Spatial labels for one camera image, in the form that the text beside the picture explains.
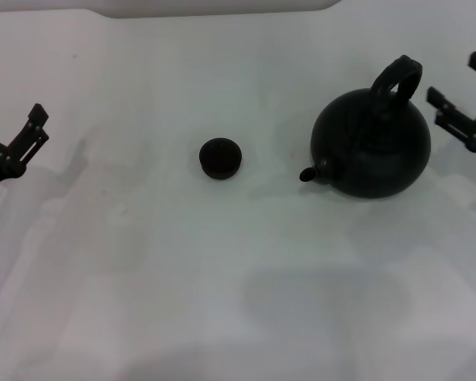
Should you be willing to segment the black round teapot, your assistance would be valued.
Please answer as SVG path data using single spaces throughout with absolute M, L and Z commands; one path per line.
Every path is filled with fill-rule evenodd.
M 394 196 L 413 185 L 432 143 L 425 118 L 411 102 L 422 73 L 419 62 L 402 55 L 371 87 L 331 101 L 314 123 L 312 164 L 299 179 L 366 199 Z

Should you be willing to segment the small black teacup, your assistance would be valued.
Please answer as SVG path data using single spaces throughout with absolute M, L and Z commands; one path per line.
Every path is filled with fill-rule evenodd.
M 208 140 L 198 154 L 203 172 L 215 180 L 232 178 L 240 169 L 242 158 L 240 146 L 224 137 Z

